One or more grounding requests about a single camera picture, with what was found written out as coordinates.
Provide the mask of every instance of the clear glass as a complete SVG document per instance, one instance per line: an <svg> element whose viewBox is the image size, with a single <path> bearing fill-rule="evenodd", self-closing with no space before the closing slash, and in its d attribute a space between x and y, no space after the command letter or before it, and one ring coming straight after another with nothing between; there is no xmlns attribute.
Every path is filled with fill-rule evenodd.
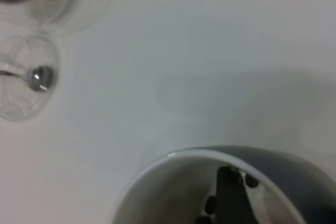
<svg viewBox="0 0 336 224"><path fill-rule="evenodd" d="M88 27L110 6L111 0L0 1L0 20L49 32L68 33Z"/></svg>
<svg viewBox="0 0 336 224"><path fill-rule="evenodd" d="M57 82L57 47L43 35L13 36L0 53L0 70L24 76L29 69L50 66L55 71L54 85L46 92L32 90L21 78L0 76L0 117L22 121L36 115L50 99Z"/></svg>

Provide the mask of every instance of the mug rim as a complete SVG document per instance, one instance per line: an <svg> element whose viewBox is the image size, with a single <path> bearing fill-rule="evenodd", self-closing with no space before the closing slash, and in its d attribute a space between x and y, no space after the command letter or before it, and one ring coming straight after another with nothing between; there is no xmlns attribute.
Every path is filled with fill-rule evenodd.
<svg viewBox="0 0 336 224"><path fill-rule="evenodd" d="M258 169L254 168L253 166L249 165L245 161L237 158L233 155L227 154L222 151L216 150L208 150L206 148L192 148L192 149L185 149L179 150L175 152L170 152L153 162L151 162L145 169L141 170L137 175L135 175L130 182L126 185L126 187L122 190L122 193L117 199L116 207L113 211L112 216L112 224L117 220L118 212L125 200L127 194L134 188L136 188L137 184L146 177L150 172L155 170L156 168L165 165L171 161L178 161L179 159L184 158L206 158L212 159L214 161L220 161L223 163L227 163L230 165L235 166L236 168L241 169L243 172L251 174L255 177L258 181L264 184L275 196L284 204L285 208L291 214L293 219L295 220L296 224L307 224L306 221L303 219L302 215L295 207L295 205L289 200L282 190L270 180L264 173L260 172Z"/></svg>

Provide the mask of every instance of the white table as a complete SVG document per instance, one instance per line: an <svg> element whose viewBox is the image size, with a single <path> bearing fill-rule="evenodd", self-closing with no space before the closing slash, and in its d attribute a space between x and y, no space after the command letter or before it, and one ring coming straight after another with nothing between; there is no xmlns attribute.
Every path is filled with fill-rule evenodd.
<svg viewBox="0 0 336 224"><path fill-rule="evenodd" d="M114 0L63 38L43 113L0 124L1 223L111 223L137 171L194 146L291 152L336 178L335 17L335 0Z"/></svg>

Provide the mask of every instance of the white surface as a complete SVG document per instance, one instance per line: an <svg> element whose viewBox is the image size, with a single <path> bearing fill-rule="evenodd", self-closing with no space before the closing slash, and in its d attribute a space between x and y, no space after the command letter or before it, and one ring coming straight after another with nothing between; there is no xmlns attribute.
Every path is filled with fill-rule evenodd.
<svg viewBox="0 0 336 224"><path fill-rule="evenodd" d="M335 17L334 0L114 0L62 38L44 112L1 123L1 222L110 223L135 171L192 146L289 151L336 178Z"/></svg>

